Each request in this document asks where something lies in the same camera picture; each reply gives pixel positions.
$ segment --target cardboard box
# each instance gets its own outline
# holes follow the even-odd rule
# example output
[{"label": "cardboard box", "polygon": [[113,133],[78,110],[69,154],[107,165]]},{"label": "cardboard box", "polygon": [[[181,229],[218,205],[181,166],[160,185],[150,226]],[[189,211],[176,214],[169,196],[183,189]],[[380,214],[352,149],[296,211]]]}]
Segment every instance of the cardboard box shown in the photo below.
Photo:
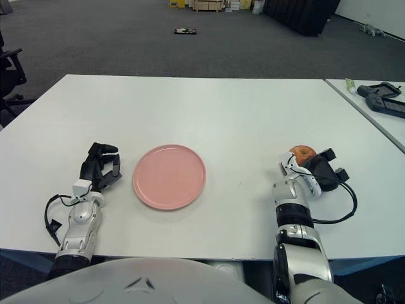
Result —
[{"label": "cardboard box", "polygon": [[210,11],[219,11],[222,8],[222,3],[221,2],[210,2],[208,9]]},{"label": "cardboard box", "polygon": [[194,9],[196,11],[207,11],[209,10],[209,2],[208,1],[194,1]]},{"label": "cardboard box", "polygon": [[251,9],[252,0],[240,0],[240,9],[249,10]]}]

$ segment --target black controller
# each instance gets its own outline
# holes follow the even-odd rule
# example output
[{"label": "black controller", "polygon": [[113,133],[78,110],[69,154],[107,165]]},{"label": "black controller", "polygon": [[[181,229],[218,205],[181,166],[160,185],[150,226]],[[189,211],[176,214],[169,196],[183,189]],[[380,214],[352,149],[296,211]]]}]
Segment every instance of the black controller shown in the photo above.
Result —
[{"label": "black controller", "polygon": [[366,97],[368,107],[375,111],[405,118],[405,103],[371,93]]},{"label": "black controller", "polygon": [[357,88],[357,93],[362,97],[367,97],[369,94],[377,94],[384,98],[394,98],[401,95],[400,87],[394,87],[389,82],[382,82],[376,85],[361,85]]}]

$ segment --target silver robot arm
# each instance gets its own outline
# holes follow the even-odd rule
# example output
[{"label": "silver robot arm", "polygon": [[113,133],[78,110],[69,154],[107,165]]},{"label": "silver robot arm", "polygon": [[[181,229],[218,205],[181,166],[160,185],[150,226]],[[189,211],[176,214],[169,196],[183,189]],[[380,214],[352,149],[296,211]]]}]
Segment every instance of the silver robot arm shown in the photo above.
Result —
[{"label": "silver robot arm", "polygon": [[273,185],[278,232],[275,247],[275,292],[281,303],[360,303],[333,284],[333,275],[307,197],[320,186],[292,153],[281,157],[283,181]]}]

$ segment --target black object on floor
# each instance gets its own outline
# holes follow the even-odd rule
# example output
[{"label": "black object on floor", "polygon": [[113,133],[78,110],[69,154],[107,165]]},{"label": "black object on floor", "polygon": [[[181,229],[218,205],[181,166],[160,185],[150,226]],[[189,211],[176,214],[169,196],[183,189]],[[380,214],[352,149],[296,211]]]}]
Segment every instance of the black object on floor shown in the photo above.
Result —
[{"label": "black object on floor", "polygon": [[304,34],[322,33],[340,0],[267,0],[263,12]]},{"label": "black object on floor", "polygon": [[194,28],[176,28],[175,29],[175,34],[180,34],[180,35],[196,35],[197,30]]}]

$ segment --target gray carpet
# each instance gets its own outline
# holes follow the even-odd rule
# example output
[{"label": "gray carpet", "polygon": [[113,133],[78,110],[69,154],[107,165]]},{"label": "gray carpet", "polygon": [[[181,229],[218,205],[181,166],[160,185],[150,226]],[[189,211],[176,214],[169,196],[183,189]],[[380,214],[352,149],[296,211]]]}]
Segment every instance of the gray carpet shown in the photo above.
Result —
[{"label": "gray carpet", "polygon": [[[22,48],[40,96],[67,73],[164,77],[405,80],[405,43],[333,16],[305,37],[251,11],[170,9],[167,0],[18,0],[1,17],[5,49]],[[174,35],[178,27],[197,35]]]}]

